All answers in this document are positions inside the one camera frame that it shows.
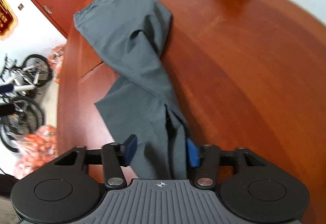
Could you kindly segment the orange bag pile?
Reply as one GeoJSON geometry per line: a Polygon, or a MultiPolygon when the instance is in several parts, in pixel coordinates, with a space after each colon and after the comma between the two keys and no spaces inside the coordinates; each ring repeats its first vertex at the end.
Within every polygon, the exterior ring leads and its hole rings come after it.
{"type": "Polygon", "coordinates": [[[58,157],[56,127],[43,125],[34,134],[24,135],[18,140],[22,155],[15,165],[14,176],[22,179],[41,166],[58,157]]]}
{"type": "Polygon", "coordinates": [[[51,50],[51,53],[47,58],[49,67],[53,71],[53,79],[56,83],[60,83],[64,52],[65,44],[58,45],[51,50]]]}

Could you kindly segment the white bicycle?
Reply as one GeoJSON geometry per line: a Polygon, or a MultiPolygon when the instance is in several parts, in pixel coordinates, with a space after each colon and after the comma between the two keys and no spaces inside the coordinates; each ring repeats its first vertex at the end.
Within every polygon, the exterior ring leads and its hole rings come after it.
{"type": "Polygon", "coordinates": [[[4,85],[12,84],[16,92],[23,95],[29,94],[30,91],[36,93],[38,88],[45,86],[52,78],[53,70],[46,57],[32,54],[18,65],[16,59],[10,59],[5,54],[1,81],[4,85]]]}

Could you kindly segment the orange bag pile lower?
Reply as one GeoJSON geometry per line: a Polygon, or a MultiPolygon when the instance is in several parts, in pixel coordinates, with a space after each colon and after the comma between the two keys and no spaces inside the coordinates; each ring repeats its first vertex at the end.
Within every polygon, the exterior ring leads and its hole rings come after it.
{"type": "Polygon", "coordinates": [[[43,125],[34,134],[24,135],[18,140],[22,155],[15,165],[14,176],[22,179],[41,166],[58,157],[56,127],[43,125]]]}

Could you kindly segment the wall light switch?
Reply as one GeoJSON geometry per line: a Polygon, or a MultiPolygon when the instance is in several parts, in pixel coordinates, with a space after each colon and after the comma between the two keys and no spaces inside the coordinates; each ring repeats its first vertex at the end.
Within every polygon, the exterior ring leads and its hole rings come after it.
{"type": "Polygon", "coordinates": [[[18,5],[18,9],[21,11],[24,8],[24,5],[21,3],[20,5],[18,5]]]}

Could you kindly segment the red gold wall plaque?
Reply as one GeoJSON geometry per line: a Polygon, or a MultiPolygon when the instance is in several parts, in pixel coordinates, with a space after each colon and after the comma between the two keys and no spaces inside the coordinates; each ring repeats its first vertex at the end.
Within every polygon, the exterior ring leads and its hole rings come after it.
{"type": "Polygon", "coordinates": [[[8,38],[18,25],[18,19],[6,0],[0,0],[0,38],[8,38]]]}

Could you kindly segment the black bicycle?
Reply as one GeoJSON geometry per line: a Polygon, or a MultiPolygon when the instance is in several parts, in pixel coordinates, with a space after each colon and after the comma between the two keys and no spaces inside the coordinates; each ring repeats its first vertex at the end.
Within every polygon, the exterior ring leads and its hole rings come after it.
{"type": "Polygon", "coordinates": [[[1,118],[1,142],[6,149],[19,153],[18,141],[45,124],[44,111],[32,98],[17,96],[9,101],[15,112],[1,118]]]}

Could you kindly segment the dark grey hooded jacket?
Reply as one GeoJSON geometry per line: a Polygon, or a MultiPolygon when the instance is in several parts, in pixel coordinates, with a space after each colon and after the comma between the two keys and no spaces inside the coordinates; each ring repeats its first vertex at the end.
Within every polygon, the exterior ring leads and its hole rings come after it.
{"type": "Polygon", "coordinates": [[[187,178],[189,125],[160,56],[172,19],[159,0],[94,0],[76,30],[118,78],[96,103],[117,142],[136,135],[131,167],[145,179],[187,178]]]}

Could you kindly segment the orange bag pile upper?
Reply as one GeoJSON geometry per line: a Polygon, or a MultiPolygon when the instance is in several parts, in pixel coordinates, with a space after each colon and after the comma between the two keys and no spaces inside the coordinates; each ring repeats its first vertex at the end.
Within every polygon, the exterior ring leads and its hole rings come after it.
{"type": "Polygon", "coordinates": [[[64,52],[65,44],[58,45],[51,50],[51,53],[47,58],[49,67],[53,71],[53,79],[56,83],[60,83],[64,52]]]}

